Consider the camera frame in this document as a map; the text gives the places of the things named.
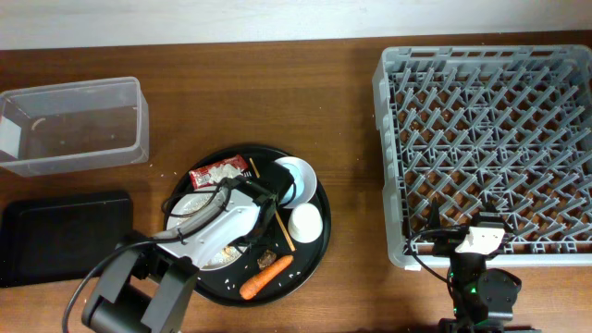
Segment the white wall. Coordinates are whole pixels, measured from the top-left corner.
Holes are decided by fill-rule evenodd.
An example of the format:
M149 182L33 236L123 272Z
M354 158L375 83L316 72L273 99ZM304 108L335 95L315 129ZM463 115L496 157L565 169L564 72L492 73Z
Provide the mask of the white wall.
M592 29L588 0L0 0L0 49Z

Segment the gray dish rack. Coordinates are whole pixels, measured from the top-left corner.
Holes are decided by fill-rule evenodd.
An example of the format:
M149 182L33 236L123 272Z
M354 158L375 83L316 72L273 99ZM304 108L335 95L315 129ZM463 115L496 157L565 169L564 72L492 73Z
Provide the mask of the gray dish rack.
M582 45L386 49L373 77L388 257L431 266L410 235L492 202L513 229L496 266L592 264L592 51Z

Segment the snack wrapper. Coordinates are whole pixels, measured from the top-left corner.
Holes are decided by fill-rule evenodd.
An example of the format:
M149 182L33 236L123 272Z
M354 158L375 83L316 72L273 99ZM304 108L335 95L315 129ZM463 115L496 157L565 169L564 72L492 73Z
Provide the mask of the snack wrapper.
M224 177L235 178L245 172L249 166L242 156L236 155L223 161L202 166L189 172L191 184L195 190L205 186L216 185Z

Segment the wooden chopstick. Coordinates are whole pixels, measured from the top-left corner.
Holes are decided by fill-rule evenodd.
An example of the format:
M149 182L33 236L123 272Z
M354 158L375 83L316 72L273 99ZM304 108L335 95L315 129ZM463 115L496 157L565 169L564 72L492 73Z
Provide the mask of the wooden chopstick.
M253 166L253 170L255 171L255 176L257 176L257 178L261 178L261 176L259 175L259 171L257 170L257 166L255 166L255 162L253 161L253 159L251 157L249 158L249 161L251 161L251 165ZM277 219L277 222L279 223L279 227L281 228L281 231L284 233L284 237L286 238L286 241L288 242L288 246L290 247L290 250L292 250L293 252L296 251L296 248L294 247L294 243L292 243L292 238L290 237L290 234L286 230L286 227L284 226L284 222L281 220L281 217L279 217L278 211L276 211L276 219Z

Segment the baby carrot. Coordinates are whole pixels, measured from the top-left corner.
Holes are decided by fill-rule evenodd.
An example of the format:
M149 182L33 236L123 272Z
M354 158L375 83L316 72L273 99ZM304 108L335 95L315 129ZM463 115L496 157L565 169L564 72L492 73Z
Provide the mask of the baby carrot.
M292 261L294 261L293 255L285 255L277 259L275 263L264 269L263 272L249 278L249 280L240 287L240 296L245 300L250 300L255 297L257 292L261 291L269 281L286 269Z

